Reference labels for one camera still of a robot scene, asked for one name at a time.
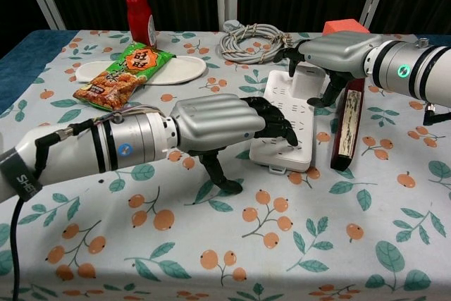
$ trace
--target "snack bag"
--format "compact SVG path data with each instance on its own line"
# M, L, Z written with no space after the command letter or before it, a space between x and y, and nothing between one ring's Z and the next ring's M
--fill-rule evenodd
M150 79L174 54L138 42L130 44L104 72L73 96L95 107L121 109L140 85Z

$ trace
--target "robotic arm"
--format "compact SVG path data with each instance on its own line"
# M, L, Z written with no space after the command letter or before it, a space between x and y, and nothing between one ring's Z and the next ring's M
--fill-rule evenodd
M384 42L381 35L340 31L302 40L295 48L279 51L274 61L283 58L290 59L290 76L300 61L329 74L323 97L307 101L312 106L330 106L349 81L372 77L379 88L427 102L424 125L451 119L451 113L434 114L434 104L451 107L451 47L430 46L427 39L416 44Z
M262 97L234 94L181 100L169 116L142 105L69 126L38 127L0 155L0 202L16 194L28 201L45 185L158 161L176 147L199 156L213 183L236 194L242 187L224 176L217 154L253 137L285 137L297 145L276 107Z

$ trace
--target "red bottle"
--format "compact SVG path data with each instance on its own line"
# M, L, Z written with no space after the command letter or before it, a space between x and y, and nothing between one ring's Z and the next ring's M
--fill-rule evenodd
M147 0L125 0L127 2L128 27L132 38L156 48L154 17Z

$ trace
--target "white power strip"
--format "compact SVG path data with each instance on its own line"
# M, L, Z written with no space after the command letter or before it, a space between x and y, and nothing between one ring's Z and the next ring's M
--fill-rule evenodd
M263 97L282 111L299 144L293 147L282 137L253 139L249 153L253 162L268 166L275 174L286 170L305 172L310 167L314 108L307 100L319 96L325 76L322 68L309 63L299 63L293 78L280 70L269 73Z

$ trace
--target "floral tablecloth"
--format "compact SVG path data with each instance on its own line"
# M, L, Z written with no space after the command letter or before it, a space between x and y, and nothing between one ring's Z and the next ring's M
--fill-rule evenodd
M184 85L146 86L132 100L169 113L179 99L262 95L268 73L287 70L286 61L225 61L216 50L222 34L160 32L160 49L198 56L208 70ZM75 70L113 61L129 43L128 32L80 31L0 115L3 152L31 128L98 116L72 97L81 86ZM221 194L199 160L179 151L46 187L20 216L20 298L449 300L451 134L447 123L421 126L423 107L367 79L349 169L329 167L332 106L316 110L306 173L269 173L249 160L248 142L222 151L226 176L244 188L236 196ZM0 209L0 300L11 298L15 202Z

